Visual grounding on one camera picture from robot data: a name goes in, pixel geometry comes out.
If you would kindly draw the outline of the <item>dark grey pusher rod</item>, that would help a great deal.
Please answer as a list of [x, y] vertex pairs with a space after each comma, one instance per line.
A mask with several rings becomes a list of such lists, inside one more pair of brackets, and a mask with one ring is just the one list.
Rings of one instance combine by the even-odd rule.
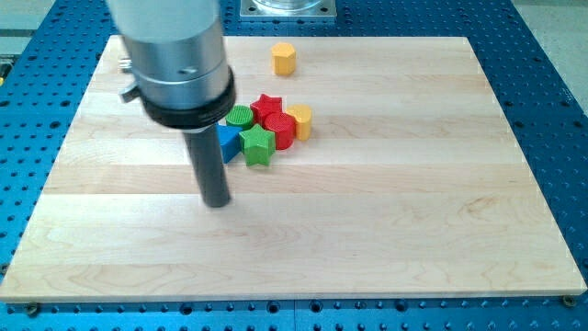
[[226, 206], [231, 194], [216, 126], [183, 131], [183, 137], [203, 202], [211, 208]]

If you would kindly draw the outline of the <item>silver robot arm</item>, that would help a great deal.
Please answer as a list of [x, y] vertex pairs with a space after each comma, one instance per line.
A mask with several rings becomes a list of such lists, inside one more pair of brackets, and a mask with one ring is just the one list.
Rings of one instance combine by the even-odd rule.
[[108, 0], [130, 57], [133, 82], [124, 102], [139, 99], [158, 124], [183, 133], [203, 202], [227, 205], [217, 122], [235, 104], [234, 75], [214, 0]]

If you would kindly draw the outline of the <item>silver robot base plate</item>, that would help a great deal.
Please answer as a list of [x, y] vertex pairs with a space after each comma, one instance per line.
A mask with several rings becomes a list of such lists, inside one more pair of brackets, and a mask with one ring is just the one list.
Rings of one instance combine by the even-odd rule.
[[240, 17], [249, 19], [337, 17], [335, 0], [241, 0]]

